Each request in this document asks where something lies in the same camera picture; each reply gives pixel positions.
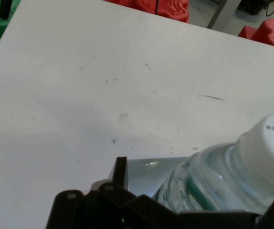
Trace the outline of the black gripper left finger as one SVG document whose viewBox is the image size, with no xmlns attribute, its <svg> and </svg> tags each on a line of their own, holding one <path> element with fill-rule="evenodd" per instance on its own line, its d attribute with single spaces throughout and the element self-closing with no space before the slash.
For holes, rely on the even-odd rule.
<svg viewBox="0 0 274 229">
<path fill-rule="evenodd" d="M 146 195 L 125 188 L 127 158 L 117 157 L 111 181 L 83 194 L 60 192 L 54 199 L 48 229 L 179 229 L 177 214 Z"/>
</svg>

